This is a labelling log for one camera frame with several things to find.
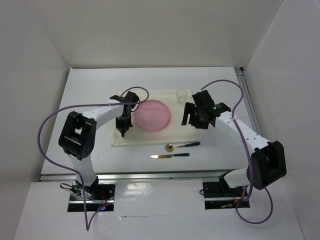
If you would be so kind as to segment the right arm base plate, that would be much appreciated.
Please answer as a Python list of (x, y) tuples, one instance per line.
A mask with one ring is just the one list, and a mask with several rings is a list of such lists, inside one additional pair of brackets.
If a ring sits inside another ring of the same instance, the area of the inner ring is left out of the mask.
[(204, 207), (206, 210), (249, 208), (248, 201), (242, 202), (243, 188), (229, 188), (221, 182), (203, 182), (199, 194), (204, 197)]

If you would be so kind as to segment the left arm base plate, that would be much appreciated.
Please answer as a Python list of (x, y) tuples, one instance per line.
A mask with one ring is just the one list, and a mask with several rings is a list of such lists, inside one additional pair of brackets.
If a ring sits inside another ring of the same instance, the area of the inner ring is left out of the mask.
[[(60, 187), (70, 191), (67, 211), (69, 213), (79, 213), (84, 211), (83, 192), (75, 182), (72, 185), (61, 183)], [(103, 183), (97, 186), (92, 193), (86, 192), (85, 201), (88, 212), (95, 212), (100, 208), (101, 212), (114, 211), (116, 185), (114, 183)]]

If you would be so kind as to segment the pink plate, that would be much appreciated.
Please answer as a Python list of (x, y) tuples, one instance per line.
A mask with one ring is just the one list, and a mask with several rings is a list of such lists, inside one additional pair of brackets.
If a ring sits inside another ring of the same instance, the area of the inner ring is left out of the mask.
[(134, 121), (143, 130), (156, 132), (163, 129), (171, 118), (171, 112), (162, 101), (151, 99), (139, 105)]

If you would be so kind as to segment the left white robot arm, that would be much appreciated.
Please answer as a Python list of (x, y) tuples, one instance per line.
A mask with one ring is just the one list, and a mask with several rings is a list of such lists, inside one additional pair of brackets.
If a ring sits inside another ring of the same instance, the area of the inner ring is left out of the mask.
[(99, 193), (99, 179), (91, 160), (96, 131), (115, 120), (116, 130), (124, 137), (133, 126), (131, 111), (139, 101), (136, 93), (128, 91), (125, 96), (110, 97), (106, 106), (98, 106), (82, 113), (72, 111), (68, 114), (58, 144), (69, 156), (73, 168), (81, 173), (81, 176), (76, 177), (76, 185), (86, 199), (92, 200)]

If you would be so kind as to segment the clear plastic cup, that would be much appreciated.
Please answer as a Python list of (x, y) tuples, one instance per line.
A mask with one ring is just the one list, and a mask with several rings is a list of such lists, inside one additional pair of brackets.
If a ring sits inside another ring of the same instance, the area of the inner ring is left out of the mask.
[(178, 89), (175, 95), (176, 95), (176, 102), (180, 105), (184, 105), (188, 96), (187, 91), (185, 89)]

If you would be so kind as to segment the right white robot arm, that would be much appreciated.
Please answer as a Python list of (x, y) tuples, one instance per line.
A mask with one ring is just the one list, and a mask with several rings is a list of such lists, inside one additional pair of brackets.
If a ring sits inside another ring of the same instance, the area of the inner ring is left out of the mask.
[(239, 120), (224, 103), (214, 103), (207, 90), (192, 96), (193, 102), (184, 105), (181, 124), (196, 129), (209, 126), (220, 129), (234, 142), (244, 147), (248, 166), (231, 170), (220, 176), (218, 190), (230, 196), (236, 188), (250, 186), (262, 190), (287, 174), (284, 146), (260, 136)]

